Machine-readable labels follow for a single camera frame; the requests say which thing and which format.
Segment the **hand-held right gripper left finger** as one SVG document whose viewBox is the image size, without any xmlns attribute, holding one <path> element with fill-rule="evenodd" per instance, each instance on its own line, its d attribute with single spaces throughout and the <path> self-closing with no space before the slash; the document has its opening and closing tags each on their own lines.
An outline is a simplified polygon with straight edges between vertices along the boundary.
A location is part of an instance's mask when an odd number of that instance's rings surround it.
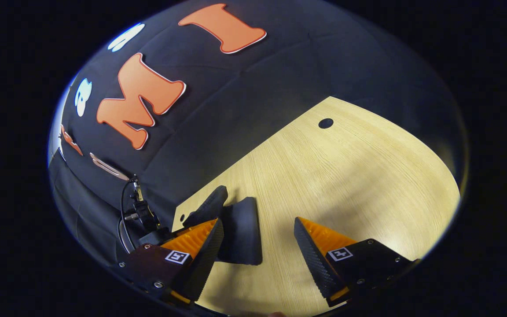
<svg viewBox="0 0 507 317">
<path fill-rule="evenodd" d="M 205 221 L 159 245 L 143 243 L 119 259 L 117 274 L 154 299 L 193 304 L 205 287 L 223 238 L 219 218 Z"/>
</svg>

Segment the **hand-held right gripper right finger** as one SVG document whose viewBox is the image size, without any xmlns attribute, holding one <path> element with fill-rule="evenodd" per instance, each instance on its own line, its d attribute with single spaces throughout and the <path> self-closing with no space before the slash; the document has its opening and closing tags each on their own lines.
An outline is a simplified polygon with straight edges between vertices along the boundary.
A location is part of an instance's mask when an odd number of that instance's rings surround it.
<svg viewBox="0 0 507 317">
<path fill-rule="evenodd" d="M 355 241 L 301 217 L 294 238 L 329 307 L 375 295 L 417 265 L 378 240 Z"/>
</svg>

